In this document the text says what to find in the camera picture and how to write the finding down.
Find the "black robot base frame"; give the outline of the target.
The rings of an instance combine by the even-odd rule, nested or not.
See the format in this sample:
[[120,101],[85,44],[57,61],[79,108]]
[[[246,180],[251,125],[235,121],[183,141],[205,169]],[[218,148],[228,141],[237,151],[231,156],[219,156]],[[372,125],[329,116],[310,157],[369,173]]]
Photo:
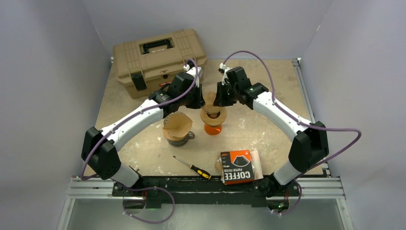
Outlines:
[[204,180],[198,176],[146,176],[143,187],[149,191],[130,191],[112,180],[93,178],[82,181],[71,179],[67,197],[72,199],[121,199],[139,201],[146,208],[160,208],[163,204],[194,205],[250,205],[286,210],[298,198],[341,199],[344,191],[339,178],[302,177],[297,183],[270,192],[268,180],[245,184],[225,185],[220,176]]

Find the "orange glass carafe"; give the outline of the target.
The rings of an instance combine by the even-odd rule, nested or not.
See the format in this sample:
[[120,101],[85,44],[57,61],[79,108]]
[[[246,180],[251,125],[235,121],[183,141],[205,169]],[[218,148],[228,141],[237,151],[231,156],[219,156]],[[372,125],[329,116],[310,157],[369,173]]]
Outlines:
[[204,130],[208,135],[215,136],[221,133],[222,125],[210,126],[208,124],[204,125]]

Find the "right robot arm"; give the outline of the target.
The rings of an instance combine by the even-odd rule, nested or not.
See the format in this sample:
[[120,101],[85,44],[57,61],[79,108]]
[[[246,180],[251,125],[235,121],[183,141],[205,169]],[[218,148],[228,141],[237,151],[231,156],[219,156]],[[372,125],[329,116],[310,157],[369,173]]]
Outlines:
[[214,106],[226,107],[240,102],[273,122],[292,142],[288,160],[271,174],[269,189],[275,195],[287,190],[288,183],[310,170],[329,154],[325,125],[311,123],[279,102],[261,83],[252,84],[242,67],[221,64],[223,74],[217,83]]

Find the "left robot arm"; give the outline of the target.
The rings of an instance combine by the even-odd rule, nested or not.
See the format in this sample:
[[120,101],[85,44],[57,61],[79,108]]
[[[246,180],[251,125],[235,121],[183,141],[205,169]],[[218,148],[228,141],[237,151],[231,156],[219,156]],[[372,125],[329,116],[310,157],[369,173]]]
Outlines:
[[200,109],[204,105],[199,78],[200,67],[175,75],[172,83],[152,93],[138,108],[119,121],[100,130],[89,128],[85,133],[81,158],[103,180],[112,179],[122,185],[131,196],[142,192],[143,183],[134,169],[124,165],[118,151],[133,137],[181,106]]

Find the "coffee paper filter box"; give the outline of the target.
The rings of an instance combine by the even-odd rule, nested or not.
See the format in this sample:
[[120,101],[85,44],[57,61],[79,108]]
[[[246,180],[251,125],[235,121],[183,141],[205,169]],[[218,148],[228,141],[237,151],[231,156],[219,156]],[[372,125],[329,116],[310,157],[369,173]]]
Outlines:
[[220,159],[225,185],[249,183],[255,179],[249,150],[222,152]]

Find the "wooden ring holder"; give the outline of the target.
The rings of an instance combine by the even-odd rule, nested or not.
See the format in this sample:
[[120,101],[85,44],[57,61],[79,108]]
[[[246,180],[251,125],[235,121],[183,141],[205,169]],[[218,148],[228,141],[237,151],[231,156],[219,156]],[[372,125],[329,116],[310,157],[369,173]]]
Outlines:
[[165,137],[167,140],[169,140],[169,141],[179,142],[179,141],[183,141],[183,140],[189,139],[189,138],[190,138],[190,135],[189,135],[189,134],[186,134],[186,135],[183,136],[183,137],[175,137],[175,136],[172,136],[172,135],[170,135],[170,134],[168,134],[168,133],[164,133],[164,137]]
[[204,110],[200,111],[201,120],[208,126],[217,127],[222,125],[227,118],[227,110],[225,107],[221,107],[219,112],[214,114],[209,114]]

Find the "smoky glass carafe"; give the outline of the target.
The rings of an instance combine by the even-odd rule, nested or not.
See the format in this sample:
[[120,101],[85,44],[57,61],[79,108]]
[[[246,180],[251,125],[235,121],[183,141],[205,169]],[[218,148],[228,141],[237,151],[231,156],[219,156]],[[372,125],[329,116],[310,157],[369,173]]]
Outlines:
[[192,124],[193,121],[185,113],[174,112],[164,119],[162,134],[170,145],[181,147],[190,139],[195,139]]

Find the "brown paper coffee filter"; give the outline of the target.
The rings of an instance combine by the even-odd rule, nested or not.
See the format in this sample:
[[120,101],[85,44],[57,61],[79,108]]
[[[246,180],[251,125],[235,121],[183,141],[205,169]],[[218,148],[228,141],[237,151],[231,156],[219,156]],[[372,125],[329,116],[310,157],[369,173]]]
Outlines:
[[171,113],[163,120],[162,134],[168,133],[175,137],[183,137],[192,128],[193,121],[184,113]]

